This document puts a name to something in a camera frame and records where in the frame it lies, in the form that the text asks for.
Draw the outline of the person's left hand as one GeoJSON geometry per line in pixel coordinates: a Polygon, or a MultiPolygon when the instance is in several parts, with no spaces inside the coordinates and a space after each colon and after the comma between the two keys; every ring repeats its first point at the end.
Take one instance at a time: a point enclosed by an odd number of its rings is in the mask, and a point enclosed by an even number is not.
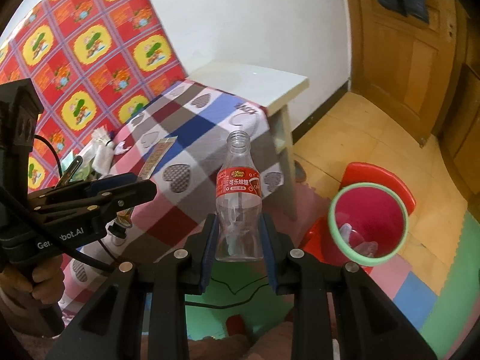
{"type": "Polygon", "coordinates": [[[62,256],[44,261],[32,271],[31,279],[14,267],[6,267],[1,273],[1,289],[17,302],[22,296],[31,296],[44,305],[55,304],[64,295],[62,262],[62,256]]]}

